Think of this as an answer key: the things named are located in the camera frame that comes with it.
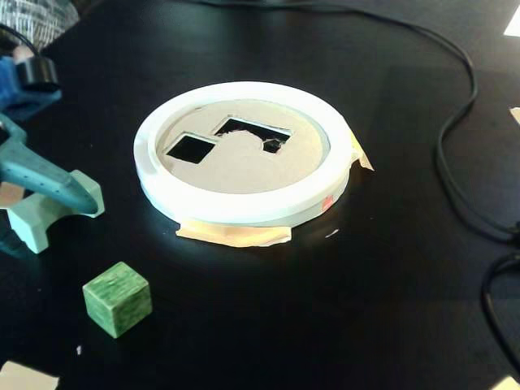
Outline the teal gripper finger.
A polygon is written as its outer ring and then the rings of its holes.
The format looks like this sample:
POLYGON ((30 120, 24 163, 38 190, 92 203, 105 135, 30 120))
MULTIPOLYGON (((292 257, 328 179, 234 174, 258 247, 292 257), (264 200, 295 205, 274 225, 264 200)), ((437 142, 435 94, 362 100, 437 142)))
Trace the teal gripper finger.
POLYGON ((27 133, 13 120, 1 117, 1 180, 17 184, 83 214, 98 212, 93 196, 71 173, 26 146, 27 133))

